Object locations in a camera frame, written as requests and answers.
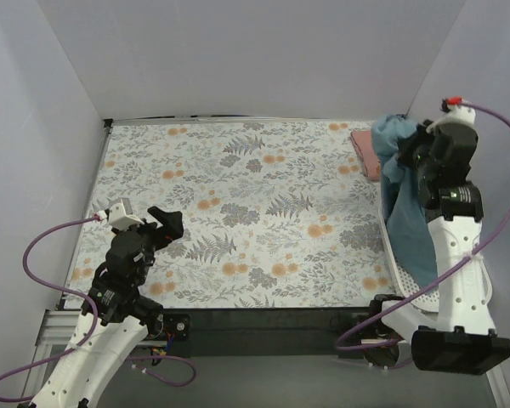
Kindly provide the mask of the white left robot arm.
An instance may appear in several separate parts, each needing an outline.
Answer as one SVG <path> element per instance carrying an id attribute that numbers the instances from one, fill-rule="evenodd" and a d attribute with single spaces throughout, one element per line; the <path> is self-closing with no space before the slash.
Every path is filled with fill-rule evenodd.
<path id="1" fill-rule="evenodd" d="M 105 387 L 144 339 L 186 338 L 190 320 L 169 314 L 141 295 L 156 253 L 184 235 L 181 212 L 150 207 L 147 221 L 122 202 L 96 215 L 114 234 L 104 262 L 95 270 L 76 327 L 30 407 L 95 407 Z"/>

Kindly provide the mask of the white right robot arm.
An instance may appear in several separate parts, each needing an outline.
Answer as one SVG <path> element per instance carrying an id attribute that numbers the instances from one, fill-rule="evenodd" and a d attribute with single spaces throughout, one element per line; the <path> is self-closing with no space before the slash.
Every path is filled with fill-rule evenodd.
<path id="1" fill-rule="evenodd" d="M 424 313 L 414 295 L 382 297 L 368 329 L 405 339 L 419 370 L 482 375 L 510 357 L 510 340 L 496 332 L 479 256 L 484 209 L 468 180 L 479 136 L 465 120 L 417 124 L 389 116 L 372 128 L 371 142 L 382 167 L 379 217 L 388 264 L 439 301 Z"/>

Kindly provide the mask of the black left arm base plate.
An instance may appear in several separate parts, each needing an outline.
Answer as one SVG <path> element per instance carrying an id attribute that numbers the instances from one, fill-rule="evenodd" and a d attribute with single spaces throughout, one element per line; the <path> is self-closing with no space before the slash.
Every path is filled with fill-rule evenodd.
<path id="1" fill-rule="evenodd" d="M 191 318 L 188 314 L 162 314 L 142 344 L 151 349 L 168 352 L 176 343 L 186 342 L 190 338 Z"/>

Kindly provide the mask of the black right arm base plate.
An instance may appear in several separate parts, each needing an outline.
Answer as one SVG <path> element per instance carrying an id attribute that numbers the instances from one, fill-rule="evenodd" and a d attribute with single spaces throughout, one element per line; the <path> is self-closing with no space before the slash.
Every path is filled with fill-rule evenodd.
<path id="1" fill-rule="evenodd" d="M 383 311 L 383 303 L 387 301 L 402 301 L 403 298 L 396 295 L 378 294 L 370 301 L 368 315 L 361 318 L 358 324 L 348 332 L 354 331 L 348 337 L 343 334 L 334 343 L 334 349 L 340 358 L 353 352 L 361 352 L 363 358 L 374 367 L 381 370 L 397 370 L 406 367 L 412 362 L 412 358 L 401 357 L 399 341 L 402 339 L 391 328 L 385 326 L 380 320 L 368 325 L 365 320 Z"/>

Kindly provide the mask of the blue t shirt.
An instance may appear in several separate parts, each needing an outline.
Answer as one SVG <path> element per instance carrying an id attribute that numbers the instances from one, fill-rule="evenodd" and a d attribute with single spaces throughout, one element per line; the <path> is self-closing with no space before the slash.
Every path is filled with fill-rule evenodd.
<path id="1" fill-rule="evenodd" d="M 371 145 L 380 162 L 382 214 L 394 258 L 425 287 L 438 277 L 434 244 L 418 201 L 416 173 L 398 162 L 399 142 L 416 130 L 414 121 L 384 116 L 371 128 Z"/>

